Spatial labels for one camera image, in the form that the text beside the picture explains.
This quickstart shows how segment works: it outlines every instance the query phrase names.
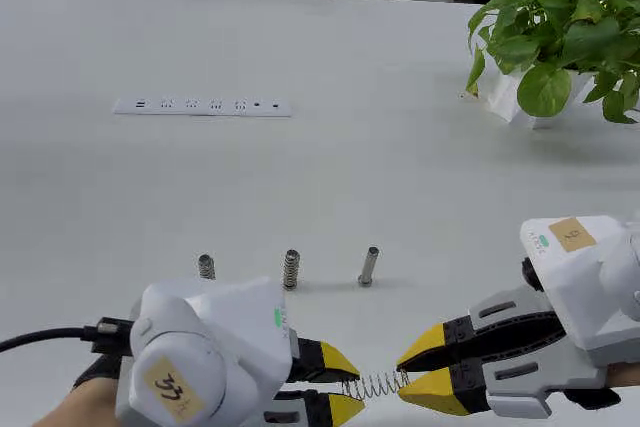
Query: black cable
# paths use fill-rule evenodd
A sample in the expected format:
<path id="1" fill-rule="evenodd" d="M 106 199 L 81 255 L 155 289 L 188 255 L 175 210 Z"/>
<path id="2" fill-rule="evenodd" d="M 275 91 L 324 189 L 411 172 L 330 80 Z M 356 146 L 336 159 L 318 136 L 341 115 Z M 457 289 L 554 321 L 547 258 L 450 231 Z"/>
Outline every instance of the black cable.
<path id="1" fill-rule="evenodd" d="M 51 339 L 80 339 L 92 342 L 97 335 L 97 329 L 95 327 L 80 327 L 80 328 L 64 328 L 64 329 L 49 329 L 40 330 L 37 332 L 31 332 L 29 334 L 19 335 L 13 339 L 0 342 L 0 353 L 7 350 L 15 349 L 27 344 L 33 344 L 35 342 L 42 342 L 44 340 Z"/>

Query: handwritten number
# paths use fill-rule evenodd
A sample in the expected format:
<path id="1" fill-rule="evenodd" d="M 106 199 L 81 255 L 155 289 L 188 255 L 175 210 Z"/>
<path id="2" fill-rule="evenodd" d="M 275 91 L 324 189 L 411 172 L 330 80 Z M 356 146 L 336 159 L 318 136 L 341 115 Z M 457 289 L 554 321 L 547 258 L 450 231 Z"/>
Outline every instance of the handwritten number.
<path id="1" fill-rule="evenodd" d="M 164 399 L 180 400 L 182 398 L 182 394 L 184 393 L 184 390 L 182 390 L 182 387 L 180 387 L 179 385 L 175 385 L 175 383 L 176 381 L 171 375 L 171 373 L 168 373 L 167 378 L 162 379 L 162 383 L 156 380 L 154 382 L 154 385 L 160 390 L 170 390 L 173 392 L 173 395 L 160 394 Z"/>
<path id="2" fill-rule="evenodd" d="M 576 237 L 580 237 L 580 231 L 579 230 L 572 230 L 568 234 L 564 235 L 564 238 L 568 239 L 568 240 L 575 239 Z"/>

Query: black glove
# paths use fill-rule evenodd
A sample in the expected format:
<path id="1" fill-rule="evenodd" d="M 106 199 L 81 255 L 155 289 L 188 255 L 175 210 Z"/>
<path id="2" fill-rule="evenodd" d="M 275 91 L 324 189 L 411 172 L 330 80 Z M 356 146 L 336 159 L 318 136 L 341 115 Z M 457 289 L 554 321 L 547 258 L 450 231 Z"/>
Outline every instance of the black glove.
<path id="1" fill-rule="evenodd" d="M 73 388 L 92 379 L 119 379 L 121 363 L 122 357 L 119 355 L 101 355 L 76 379 Z"/>

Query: spring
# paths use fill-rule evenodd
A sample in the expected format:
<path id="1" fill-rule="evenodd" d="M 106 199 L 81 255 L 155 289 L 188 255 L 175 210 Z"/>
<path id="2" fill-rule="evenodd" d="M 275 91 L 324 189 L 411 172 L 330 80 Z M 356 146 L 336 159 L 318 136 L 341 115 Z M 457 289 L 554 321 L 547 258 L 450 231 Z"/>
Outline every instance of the spring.
<path id="1" fill-rule="evenodd" d="M 298 269 L 300 268 L 300 254 L 297 250 L 287 250 L 282 266 L 282 286 L 285 290 L 293 290 L 298 286 Z"/>
<path id="2" fill-rule="evenodd" d="M 198 272 L 203 279 L 216 280 L 216 270 L 211 256 L 202 254 L 198 257 Z"/>
<path id="3" fill-rule="evenodd" d="M 410 383 L 409 375 L 404 370 L 360 376 L 358 380 L 342 381 L 342 395 L 348 395 L 358 400 L 373 399 L 374 397 L 395 394 Z"/>

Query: label sticker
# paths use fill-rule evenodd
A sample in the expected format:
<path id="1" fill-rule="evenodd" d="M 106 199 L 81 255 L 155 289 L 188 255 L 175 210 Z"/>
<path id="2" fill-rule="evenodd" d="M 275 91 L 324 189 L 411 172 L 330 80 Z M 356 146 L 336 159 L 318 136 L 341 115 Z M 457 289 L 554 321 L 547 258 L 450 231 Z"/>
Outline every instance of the label sticker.
<path id="1" fill-rule="evenodd" d="M 147 370 L 144 381 L 176 422 L 186 423 L 205 408 L 202 399 L 167 357 L 160 357 Z"/>
<path id="2" fill-rule="evenodd" d="M 567 252 L 596 245 L 595 239 L 591 237 L 591 234 L 575 217 L 556 222 L 549 226 L 549 230 L 553 232 L 553 235 L 556 236 Z"/>

